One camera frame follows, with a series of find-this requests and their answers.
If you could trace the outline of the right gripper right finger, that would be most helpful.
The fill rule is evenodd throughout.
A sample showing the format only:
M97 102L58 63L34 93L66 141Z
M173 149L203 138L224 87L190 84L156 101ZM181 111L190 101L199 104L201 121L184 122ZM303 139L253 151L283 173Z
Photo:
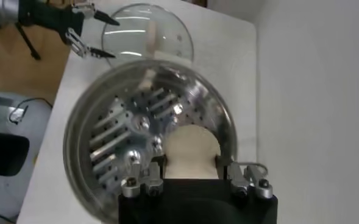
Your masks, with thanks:
M240 197L254 194L262 200L273 197L273 186L267 180L269 170L264 164L215 156L215 166L218 178L230 183L233 194Z

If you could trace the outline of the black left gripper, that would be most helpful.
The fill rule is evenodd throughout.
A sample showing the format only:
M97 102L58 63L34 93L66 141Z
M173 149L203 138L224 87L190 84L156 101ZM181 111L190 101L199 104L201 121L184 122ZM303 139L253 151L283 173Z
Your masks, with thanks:
M117 20L97 10L94 3L79 2L64 8L55 7L40 1L20 0L18 21L23 26L37 25L56 31L73 52L85 58L87 55L96 58L116 58L113 54L90 47L81 39L84 19L94 18L104 23L119 26Z

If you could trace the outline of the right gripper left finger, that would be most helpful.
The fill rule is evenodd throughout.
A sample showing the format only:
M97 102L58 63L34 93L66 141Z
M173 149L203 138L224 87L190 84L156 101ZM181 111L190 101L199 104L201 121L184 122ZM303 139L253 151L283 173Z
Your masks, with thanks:
M142 190L150 197L158 197L163 193L163 177L165 176L166 156L156 156L146 168L140 161L130 161L127 175L121 181L121 194L126 198L137 198Z

